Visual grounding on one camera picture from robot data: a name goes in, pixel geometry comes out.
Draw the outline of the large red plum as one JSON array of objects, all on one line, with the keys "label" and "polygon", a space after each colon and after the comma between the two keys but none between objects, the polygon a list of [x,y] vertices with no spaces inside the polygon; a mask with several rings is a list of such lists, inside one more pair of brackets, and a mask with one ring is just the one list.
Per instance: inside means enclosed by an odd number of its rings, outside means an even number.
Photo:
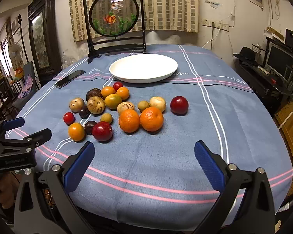
[{"label": "large red plum", "polygon": [[187,99],[183,96],[176,96],[170,102],[170,109],[173,113],[184,115],[189,108]]}]

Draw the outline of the dark purple small plum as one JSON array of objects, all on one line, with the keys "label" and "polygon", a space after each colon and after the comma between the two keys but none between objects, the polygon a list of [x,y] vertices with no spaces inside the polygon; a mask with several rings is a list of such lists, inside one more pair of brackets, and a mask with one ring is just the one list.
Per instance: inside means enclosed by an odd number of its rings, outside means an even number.
[{"label": "dark purple small plum", "polygon": [[82,119],[87,119],[90,115],[90,111],[87,105],[84,105],[81,110],[79,110],[78,114]]}]

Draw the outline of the orange yellow small fruit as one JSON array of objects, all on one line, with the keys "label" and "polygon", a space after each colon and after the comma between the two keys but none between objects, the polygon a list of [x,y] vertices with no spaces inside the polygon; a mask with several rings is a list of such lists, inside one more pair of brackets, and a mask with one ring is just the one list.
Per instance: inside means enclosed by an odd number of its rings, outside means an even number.
[{"label": "orange yellow small fruit", "polygon": [[71,124],[68,129],[68,134],[70,139],[75,142],[82,141],[86,136],[85,129],[80,123]]}]

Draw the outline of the red plum front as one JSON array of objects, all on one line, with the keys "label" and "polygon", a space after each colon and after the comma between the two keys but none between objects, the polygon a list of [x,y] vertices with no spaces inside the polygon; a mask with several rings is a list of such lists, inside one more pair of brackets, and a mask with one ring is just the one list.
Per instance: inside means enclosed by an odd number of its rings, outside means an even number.
[{"label": "red plum front", "polygon": [[109,123],[100,121],[92,128],[93,137],[99,142],[106,142],[113,136],[113,130]]}]

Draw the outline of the yellow-green orange fruit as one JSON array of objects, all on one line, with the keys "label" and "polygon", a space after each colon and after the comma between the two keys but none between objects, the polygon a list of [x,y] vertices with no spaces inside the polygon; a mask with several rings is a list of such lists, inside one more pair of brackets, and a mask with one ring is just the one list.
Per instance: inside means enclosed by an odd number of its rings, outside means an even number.
[{"label": "yellow-green orange fruit", "polygon": [[111,110],[116,110],[121,103],[122,98],[118,94],[110,94],[105,98],[105,105]]}]

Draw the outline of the tan round fruit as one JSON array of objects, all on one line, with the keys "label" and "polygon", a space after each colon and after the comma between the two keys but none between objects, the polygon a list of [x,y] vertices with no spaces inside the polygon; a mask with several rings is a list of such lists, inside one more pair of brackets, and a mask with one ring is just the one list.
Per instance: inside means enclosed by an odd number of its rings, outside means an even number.
[{"label": "tan round fruit", "polygon": [[72,112],[78,113],[83,108],[84,105],[85,105],[84,100],[80,97],[77,97],[70,101],[69,108]]}]

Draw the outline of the striped beige pepino fruit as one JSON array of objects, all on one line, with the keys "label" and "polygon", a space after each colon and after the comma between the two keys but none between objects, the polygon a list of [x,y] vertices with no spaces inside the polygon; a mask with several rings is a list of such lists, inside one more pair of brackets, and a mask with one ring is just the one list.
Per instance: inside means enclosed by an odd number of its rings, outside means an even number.
[{"label": "striped beige pepino fruit", "polygon": [[134,104],[131,103],[131,102],[125,101],[125,102],[120,103],[120,104],[117,106],[117,112],[118,112],[119,115],[120,115],[123,111],[128,110],[128,109],[134,110],[134,109],[135,109]]}]

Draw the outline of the large orange mandarin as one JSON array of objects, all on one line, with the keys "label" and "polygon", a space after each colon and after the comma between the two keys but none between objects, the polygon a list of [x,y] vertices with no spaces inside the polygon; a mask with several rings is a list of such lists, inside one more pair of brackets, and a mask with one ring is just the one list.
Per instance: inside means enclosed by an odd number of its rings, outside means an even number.
[{"label": "large orange mandarin", "polygon": [[140,116],[133,109],[121,112],[119,116],[119,126],[126,133],[133,133],[140,127]]},{"label": "large orange mandarin", "polygon": [[156,132],[163,126],[163,114],[157,107],[148,107],[140,115],[141,126],[148,132]]}]

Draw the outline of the pale cream round fruit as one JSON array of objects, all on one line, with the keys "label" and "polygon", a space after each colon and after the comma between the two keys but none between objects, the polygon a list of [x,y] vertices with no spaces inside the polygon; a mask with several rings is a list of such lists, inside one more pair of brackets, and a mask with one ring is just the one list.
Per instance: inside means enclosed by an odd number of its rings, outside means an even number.
[{"label": "pale cream round fruit", "polygon": [[150,107],[156,107],[161,112],[164,112],[166,110],[166,101],[159,96],[154,96],[149,101]]}]

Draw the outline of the small olive longan fruit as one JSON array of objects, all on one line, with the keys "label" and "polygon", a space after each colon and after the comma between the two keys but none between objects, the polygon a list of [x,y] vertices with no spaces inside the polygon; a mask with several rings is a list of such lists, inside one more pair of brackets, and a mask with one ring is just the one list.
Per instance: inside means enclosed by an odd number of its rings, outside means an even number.
[{"label": "small olive longan fruit", "polygon": [[143,100],[138,103],[138,110],[142,113],[145,109],[149,108],[150,104]]}]

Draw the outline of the small orange tangerine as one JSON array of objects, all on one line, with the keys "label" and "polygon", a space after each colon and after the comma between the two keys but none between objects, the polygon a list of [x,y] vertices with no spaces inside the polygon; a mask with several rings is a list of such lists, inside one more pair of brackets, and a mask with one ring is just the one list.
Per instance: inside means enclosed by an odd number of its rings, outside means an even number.
[{"label": "small orange tangerine", "polygon": [[102,97],[105,99],[107,96],[115,94],[115,89],[112,86],[105,86],[102,88]]},{"label": "small orange tangerine", "polygon": [[118,88],[118,90],[116,91],[116,94],[118,94],[121,98],[122,101],[125,101],[129,98],[130,96],[130,91],[128,88],[126,87],[120,87]]}]

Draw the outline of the small yellow-brown longan fruit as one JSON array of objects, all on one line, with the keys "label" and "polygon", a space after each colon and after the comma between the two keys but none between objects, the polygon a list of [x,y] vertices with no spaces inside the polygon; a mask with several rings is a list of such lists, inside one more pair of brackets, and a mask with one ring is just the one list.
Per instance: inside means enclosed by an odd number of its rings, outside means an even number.
[{"label": "small yellow-brown longan fruit", "polygon": [[111,124],[113,122],[113,117],[110,113],[104,113],[102,114],[100,121],[104,121],[106,123]]}]

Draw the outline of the dark brown mangosteen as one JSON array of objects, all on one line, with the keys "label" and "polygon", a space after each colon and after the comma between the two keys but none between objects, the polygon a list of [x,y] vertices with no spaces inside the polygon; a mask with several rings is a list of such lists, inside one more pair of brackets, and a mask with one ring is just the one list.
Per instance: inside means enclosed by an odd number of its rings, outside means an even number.
[{"label": "dark brown mangosteen", "polygon": [[99,88],[93,88],[86,93],[86,101],[91,97],[100,97],[102,98],[102,91]]}]

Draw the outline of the small red cherry tomato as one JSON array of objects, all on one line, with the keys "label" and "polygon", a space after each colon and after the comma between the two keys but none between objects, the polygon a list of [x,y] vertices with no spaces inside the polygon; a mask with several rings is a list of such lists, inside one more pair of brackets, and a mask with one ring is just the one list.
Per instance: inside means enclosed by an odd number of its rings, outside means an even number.
[{"label": "small red cherry tomato", "polygon": [[115,92],[118,91],[119,88],[123,87],[123,84],[120,82],[120,81],[116,81],[114,84],[113,84],[113,88],[115,90]]}]

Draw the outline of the dark purple plum front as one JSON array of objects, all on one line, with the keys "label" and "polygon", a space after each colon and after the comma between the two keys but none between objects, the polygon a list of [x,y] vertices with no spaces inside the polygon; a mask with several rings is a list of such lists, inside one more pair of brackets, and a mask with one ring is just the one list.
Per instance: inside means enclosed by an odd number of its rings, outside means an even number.
[{"label": "dark purple plum front", "polygon": [[92,134],[92,129],[95,127],[95,125],[97,124],[96,121],[87,121],[85,123],[85,132],[87,135],[91,135]]}]

